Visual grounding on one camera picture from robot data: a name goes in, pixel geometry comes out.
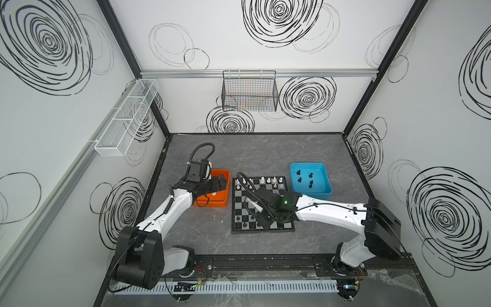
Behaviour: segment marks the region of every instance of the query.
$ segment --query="white mesh basket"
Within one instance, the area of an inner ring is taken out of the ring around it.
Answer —
[[[159,85],[155,79],[140,79],[109,123],[94,149],[103,157],[123,157],[147,115]]]

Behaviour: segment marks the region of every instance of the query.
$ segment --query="wall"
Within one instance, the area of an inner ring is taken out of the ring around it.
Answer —
[[[111,1],[143,70],[378,68],[412,3]],[[271,10],[261,10],[269,5]],[[223,103],[217,99],[220,79],[167,79],[160,82],[159,93],[173,133],[340,132],[369,82],[370,78],[279,78],[275,112],[243,105],[214,110]],[[206,124],[207,117],[211,122],[219,118],[218,129]]]
[[[0,5],[3,274],[5,259],[133,75],[95,1]],[[93,304],[115,237],[135,221],[163,144],[149,113],[125,157],[97,155],[0,306]]]
[[[439,306],[489,305],[490,10],[430,1],[349,135]]]

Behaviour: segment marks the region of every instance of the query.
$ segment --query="orange plastic tray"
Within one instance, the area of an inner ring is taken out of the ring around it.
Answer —
[[[210,198],[210,202],[207,207],[212,208],[225,208],[228,204],[228,190],[230,188],[230,172],[226,169],[212,169],[212,176],[223,175],[227,180],[227,189],[224,191],[216,192],[215,195],[213,193],[209,193],[208,197]],[[193,207],[199,207],[206,205],[208,199],[205,195],[198,197],[198,199],[194,202]]]

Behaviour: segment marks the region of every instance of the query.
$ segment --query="wire basket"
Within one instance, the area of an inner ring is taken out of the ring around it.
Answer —
[[[123,157],[147,116],[159,85],[155,79],[140,79],[126,97],[94,149],[103,157]]]
[[[275,112],[278,100],[274,70],[223,72],[221,103],[224,111],[239,108],[245,111]]]

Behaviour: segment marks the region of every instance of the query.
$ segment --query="blue plastic tray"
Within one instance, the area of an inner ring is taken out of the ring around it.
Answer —
[[[292,163],[290,165],[290,178],[292,180],[291,186],[295,192],[324,200],[327,200],[332,194],[326,166],[322,163]],[[314,180],[314,184],[312,188],[309,188],[311,180]]]

